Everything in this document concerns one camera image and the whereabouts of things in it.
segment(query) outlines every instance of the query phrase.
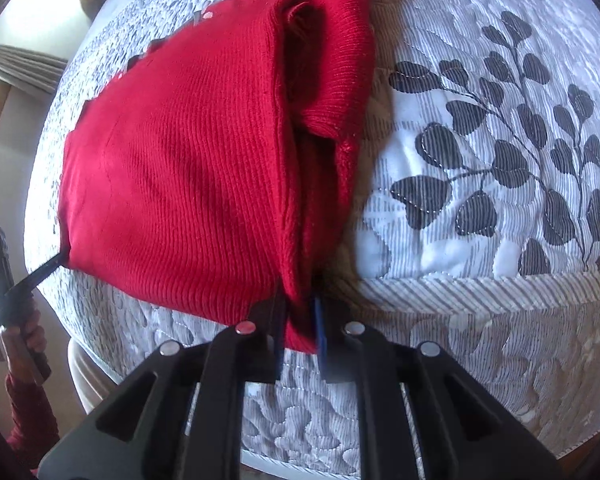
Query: metal screw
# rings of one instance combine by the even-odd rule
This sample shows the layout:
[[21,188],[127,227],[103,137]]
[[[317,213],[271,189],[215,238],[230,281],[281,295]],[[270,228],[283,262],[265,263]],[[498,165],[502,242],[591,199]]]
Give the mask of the metal screw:
[[365,333],[365,326],[359,321],[349,321],[344,326],[344,332],[349,335],[362,335]]
[[160,354],[165,356],[176,355],[180,351],[180,344],[171,340],[160,345]]
[[253,334],[256,331],[256,324],[253,321],[241,321],[235,326],[235,331],[240,335]]
[[440,355],[440,347],[433,341],[427,341],[420,345],[420,353],[426,357],[437,357]]

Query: folded sweater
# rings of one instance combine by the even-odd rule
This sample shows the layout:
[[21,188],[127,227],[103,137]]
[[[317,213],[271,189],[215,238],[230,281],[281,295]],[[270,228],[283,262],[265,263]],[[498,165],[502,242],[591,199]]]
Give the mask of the folded sweater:
[[346,221],[370,0],[225,0],[85,103],[64,147],[68,266],[224,324],[282,279],[287,345]]

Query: curtain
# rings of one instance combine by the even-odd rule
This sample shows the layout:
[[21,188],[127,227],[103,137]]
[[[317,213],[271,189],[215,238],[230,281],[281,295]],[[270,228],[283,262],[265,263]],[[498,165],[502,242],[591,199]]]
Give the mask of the curtain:
[[0,80],[38,97],[56,93],[66,64],[60,57],[0,44]]

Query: quilted bedspread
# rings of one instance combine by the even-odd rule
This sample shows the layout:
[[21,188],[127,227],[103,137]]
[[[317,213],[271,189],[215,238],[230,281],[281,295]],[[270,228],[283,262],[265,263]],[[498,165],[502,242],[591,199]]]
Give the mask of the quilted bedspread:
[[[31,269],[58,250],[62,147],[83,102],[214,1],[106,3],[40,140]],[[394,341],[439,342],[561,455],[600,430],[600,13],[591,0],[373,0],[371,22],[373,93],[328,287]],[[166,339],[222,328],[65,269],[40,289],[117,380]],[[242,444],[254,466],[359,475],[353,390],[287,351],[276,386],[247,388]]]

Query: gray leaf pattern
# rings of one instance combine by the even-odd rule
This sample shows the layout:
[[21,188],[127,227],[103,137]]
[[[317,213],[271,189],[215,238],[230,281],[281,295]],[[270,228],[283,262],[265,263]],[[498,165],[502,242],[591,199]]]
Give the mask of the gray leaf pattern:
[[[493,80],[480,76],[477,81],[478,92],[471,88],[469,73],[459,59],[440,60],[440,75],[425,66],[408,61],[396,64],[395,71],[389,77],[394,89],[408,93],[443,89],[460,94],[466,100],[450,100],[446,103],[446,110],[451,114],[453,131],[442,124],[429,123],[415,139],[416,152],[427,165],[454,173],[446,178],[410,176],[395,182],[391,187],[391,194],[396,200],[404,203],[410,227],[420,230],[430,225],[449,203],[454,182],[459,179],[472,179],[479,188],[458,208],[455,220],[456,234],[463,237],[493,237],[498,222],[498,211],[494,200],[484,190],[489,188],[483,189],[487,179],[492,178],[497,184],[508,189],[519,188],[531,179],[535,180],[543,193],[544,241],[550,246],[563,246],[575,240],[585,263],[592,254],[593,243],[600,241],[600,190],[593,190],[584,210],[584,203],[587,202],[583,203],[586,190],[582,182],[586,164],[600,168],[600,138],[591,133],[585,136],[583,130],[585,122],[594,113],[595,104],[586,90],[570,84],[566,89],[566,97],[578,123],[574,122],[572,112],[566,106],[556,104],[552,112],[559,130],[552,129],[553,123],[548,127],[542,110],[534,109],[535,104],[530,99],[527,86],[529,82],[547,85],[552,80],[552,75],[535,53],[528,52],[528,45],[523,57],[519,50],[520,44],[530,38],[534,30],[529,23],[509,10],[502,12],[500,19],[506,32],[487,24],[481,29],[482,41],[486,40],[490,45],[503,47],[501,52],[509,60],[505,59],[503,54],[490,50],[483,62]],[[445,87],[443,81],[461,87],[462,92],[458,91],[457,87]],[[502,105],[506,92],[517,94],[518,98],[521,98],[522,102],[518,101],[520,104],[515,107],[519,121],[517,123],[509,123],[503,114]],[[477,130],[488,116],[490,120],[505,123],[511,137],[495,141],[491,165],[483,169],[482,161],[474,161],[472,164],[463,160],[459,139]],[[568,136],[568,140],[555,135],[560,131]],[[547,146],[550,134],[554,136],[550,146]],[[554,186],[550,187],[543,181],[542,171],[539,176],[534,174],[537,169],[533,168],[542,168],[542,160],[546,158],[557,170],[559,178],[572,179],[568,186],[578,186],[579,210],[570,210],[565,197],[557,189],[552,189]],[[535,165],[530,168],[531,159]],[[589,241],[585,240],[583,234],[585,222],[593,239],[588,251],[585,243]],[[600,269],[600,254],[595,262]],[[534,238],[526,240],[518,261],[520,275],[546,274],[551,272],[551,269],[551,261],[540,242]]]

